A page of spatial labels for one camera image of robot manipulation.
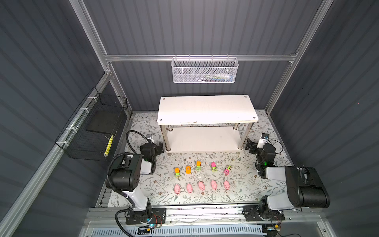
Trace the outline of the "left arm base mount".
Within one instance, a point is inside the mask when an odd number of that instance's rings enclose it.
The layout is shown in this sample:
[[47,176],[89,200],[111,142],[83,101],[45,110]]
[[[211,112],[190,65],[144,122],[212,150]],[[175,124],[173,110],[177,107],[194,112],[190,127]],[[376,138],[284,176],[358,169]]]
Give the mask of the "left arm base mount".
[[152,208],[144,211],[129,211],[126,213],[126,225],[164,224],[166,208]]

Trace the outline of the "markers in white basket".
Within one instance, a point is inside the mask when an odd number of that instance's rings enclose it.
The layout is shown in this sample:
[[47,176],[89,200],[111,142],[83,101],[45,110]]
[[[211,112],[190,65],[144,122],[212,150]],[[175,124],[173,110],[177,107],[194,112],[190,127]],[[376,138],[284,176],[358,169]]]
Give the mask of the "markers in white basket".
[[197,80],[200,82],[207,82],[207,83],[234,83],[235,75],[232,75],[232,74],[203,75]]

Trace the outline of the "pink cab green ladder truck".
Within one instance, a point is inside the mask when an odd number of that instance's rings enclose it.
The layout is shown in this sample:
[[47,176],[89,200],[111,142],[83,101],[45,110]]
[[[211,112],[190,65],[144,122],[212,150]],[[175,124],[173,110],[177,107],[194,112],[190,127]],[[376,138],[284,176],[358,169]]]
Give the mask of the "pink cab green ladder truck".
[[224,170],[224,174],[225,175],[229,175],[230,171],[231,171],[231,167],[230,165],[226,166],[225,170]]

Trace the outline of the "orange mixer green truck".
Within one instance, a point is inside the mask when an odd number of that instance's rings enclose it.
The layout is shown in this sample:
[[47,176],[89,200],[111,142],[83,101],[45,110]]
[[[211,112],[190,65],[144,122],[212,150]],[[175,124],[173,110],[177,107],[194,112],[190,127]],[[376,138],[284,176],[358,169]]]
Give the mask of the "orange mixer green truck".
[[196,170],[201,171],[201,162],[200,161],[196,162]]
[[181,176],[181,173],[180,173],[180,169],[179,169],[179,168],[175,168],[175,169],[174,169],[174,175],[175,175],[175,177],[180,177],[180,176]]

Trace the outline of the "floral patterned mat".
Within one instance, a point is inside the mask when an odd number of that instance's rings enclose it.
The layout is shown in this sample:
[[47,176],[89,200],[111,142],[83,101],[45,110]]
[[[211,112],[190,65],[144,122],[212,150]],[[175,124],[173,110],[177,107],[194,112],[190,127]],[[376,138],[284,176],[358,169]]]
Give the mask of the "floral patterned mat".
[[[196,162],[201,162],[201,171],[196,170]],[[212,172],[211,163],[217,170]],[[285,183],[262,179],[255,169],[256,156],[247,150],[236,153],[164,153],[157,157],[157,167],[152,175],[142,175],[138,187],[152,205],[177,205],[199,203],[253,202],[261,196],[284,192]],[[232,166],[229,175],[224,174],[226,166]],[[191,174],[186,174],[186,166],[191,166]],[[181,176],[175,177],[174,169],[179,168]],[[211,180],[217,182],[217,190],[211,187]],[[230,189],[224,188],[228,180]],[[201,191],[198,182],[205,184]],[[188,193],[190,183],[193,192]],[[181,187],[175,194],[174,187]]]

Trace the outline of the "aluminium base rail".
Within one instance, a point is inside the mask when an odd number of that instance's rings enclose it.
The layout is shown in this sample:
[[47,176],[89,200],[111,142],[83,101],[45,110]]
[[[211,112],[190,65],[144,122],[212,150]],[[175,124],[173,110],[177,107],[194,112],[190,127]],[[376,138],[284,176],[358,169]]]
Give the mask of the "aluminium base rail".
[[[166,205],[166,225],[180,224],[208,224],[208,223],[243,223],[246,221],[242,214],[245,206],[256,207],[257,203],[219,203],[219,204],[191,204]],[[115,213],[121,207],[90,208],[84,220],[84,226],[115,227]],[[324,213],[321,209],[303,207],[296,210],[283,211],[285,222],[318,222]]]

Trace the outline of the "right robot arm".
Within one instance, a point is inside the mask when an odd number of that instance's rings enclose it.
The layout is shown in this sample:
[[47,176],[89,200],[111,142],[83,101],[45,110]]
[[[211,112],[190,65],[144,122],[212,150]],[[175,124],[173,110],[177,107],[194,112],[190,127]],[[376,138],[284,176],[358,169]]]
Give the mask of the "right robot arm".
[[255,168],[262,179],[282,181],[284,192],[264,195],[259,204],[244,209],[247,219],[258,216],[265,221],[284,220],[284,210],[308,208],[328,208],[330,196],[316,169],[312,167],[275,166],[276,148],[269,139],[253,142],[247,139],[245,149],[256,156]]

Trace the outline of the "pink mixer green truck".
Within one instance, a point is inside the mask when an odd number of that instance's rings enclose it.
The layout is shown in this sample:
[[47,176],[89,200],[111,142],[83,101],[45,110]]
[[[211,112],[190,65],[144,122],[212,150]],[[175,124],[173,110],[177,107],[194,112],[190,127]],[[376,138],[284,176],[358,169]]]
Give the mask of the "pink mixer green truck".
[[217,170],[217,167],[216,167],[216,163],[215,162],[212,162],[211,163],[211,170],[212,172],[215,172]]

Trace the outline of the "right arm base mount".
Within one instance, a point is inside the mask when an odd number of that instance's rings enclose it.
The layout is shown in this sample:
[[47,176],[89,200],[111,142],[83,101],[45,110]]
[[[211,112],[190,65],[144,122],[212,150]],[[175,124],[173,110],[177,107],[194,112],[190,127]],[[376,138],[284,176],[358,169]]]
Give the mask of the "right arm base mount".
[[278,210],[271,210],[259,205],[245,205],[242,207],[242,215],[246,221],[284,221],[285,216]]

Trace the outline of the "white two-tier shelf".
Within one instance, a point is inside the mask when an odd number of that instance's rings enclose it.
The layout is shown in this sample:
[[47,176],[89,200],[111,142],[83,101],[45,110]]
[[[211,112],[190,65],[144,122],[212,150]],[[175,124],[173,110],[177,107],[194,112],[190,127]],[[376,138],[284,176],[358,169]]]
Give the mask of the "white two-tier shelf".
[[169,153],[239,152],[259,117],[248,95],[160,99],[157,124]]

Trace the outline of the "pink pig toy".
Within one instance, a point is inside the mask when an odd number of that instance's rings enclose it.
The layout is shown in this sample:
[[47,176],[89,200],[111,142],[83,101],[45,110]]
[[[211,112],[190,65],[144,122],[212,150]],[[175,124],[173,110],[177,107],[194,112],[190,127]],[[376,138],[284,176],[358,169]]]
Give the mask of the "pink pig toy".
[[198,182],[198,187],[200,188],[201,191],[205,190],[205,184],[202,181]]
[[217,182],[215,180],[211,180],[211,187],[213,190],[217,190],[218,185],[217,185]]
[[174,187],[174,192],[175,192],[175,194],[180,194],[180,192],[181,192],[181,187],[180,187],[178,184],[175,185],[175,187]]
[[229,189],[230,189],[230,183],[228,182],[228,180],[225,180],[225,181],[224,181],[224,188],[225,188],[226,190],[229,190]]
[[188,184],[186,185],[186,190],[187,190],[188,193],[192,193],[192,192],[193,192],[192,184],[188,183]]

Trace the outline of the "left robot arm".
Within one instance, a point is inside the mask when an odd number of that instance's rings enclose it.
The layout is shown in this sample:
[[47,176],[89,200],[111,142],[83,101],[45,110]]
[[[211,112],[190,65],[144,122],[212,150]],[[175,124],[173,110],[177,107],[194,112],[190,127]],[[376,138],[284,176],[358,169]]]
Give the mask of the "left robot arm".
[[[146,143],[135,151],[129,141],[129,134],[140,135]],[[128,211],[147,212],[151,210],[151,201],[138,187],[141,175],[154,174],[157,156],[164,153],[163,143],[158,145],[136,130],[129,130],[125,135],[131,152],[119,153],[110,161],[106,171],[106,187],[124,197],[129,203]]]

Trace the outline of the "yellow marker in black basket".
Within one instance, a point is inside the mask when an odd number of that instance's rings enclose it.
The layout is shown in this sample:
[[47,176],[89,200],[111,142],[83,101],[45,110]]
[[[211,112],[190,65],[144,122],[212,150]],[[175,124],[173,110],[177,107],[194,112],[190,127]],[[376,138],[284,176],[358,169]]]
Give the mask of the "yellow marker in black basket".
[[114,136],[111,135],[108,139],[108,142],[107,142],[107,145],[106,145],[106,148],[104,150],[104,157],[107,157],[109,155],[109,152],[110,152],[110,149],[112,147],[112,143],[113,143],[113,139],[114,139]]

